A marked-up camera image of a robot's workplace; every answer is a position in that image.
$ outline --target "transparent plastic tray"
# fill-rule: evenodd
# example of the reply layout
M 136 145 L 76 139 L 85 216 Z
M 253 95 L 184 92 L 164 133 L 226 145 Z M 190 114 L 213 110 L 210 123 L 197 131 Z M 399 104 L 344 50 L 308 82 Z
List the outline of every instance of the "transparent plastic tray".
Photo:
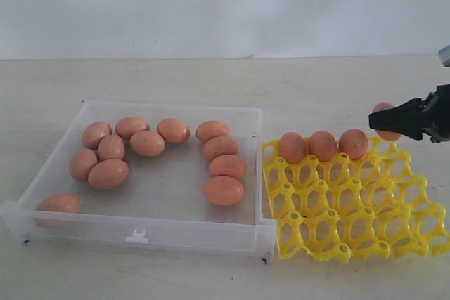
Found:
M 148 120 L 153 130 L 166 117 L 184 120 L 191 137 L 183 145 L 168 146 L 158 157 L 145 158 L 127 149 L 127 180 L 116 189 L 97 191 L 74 181 L 68 167 L 82 148 L 82 133 L 103 120 L 114 126 L 126 116 Z M 209 119 L 228 124 L 240 144 L 239 155 L 248 163 L 245 196 L 232 207 L 216 207 L 203 196 L 209 179 L 198 125 Z M 257 256 L 271 261 L 277 234 L 275 219 L 262 216 L 262 111 L 247 108 L 150 105 L 139 103 L 85 103 L 24 195 L 6 201 L 0 216 L 20 241 L 81 240 L 99 244 L 172 248 L 198 252 Z M 75 193 L 80 214 L 34 211 L 55 193 Z M 33 218 L 71 220 L 57 228 L 39 227 Z

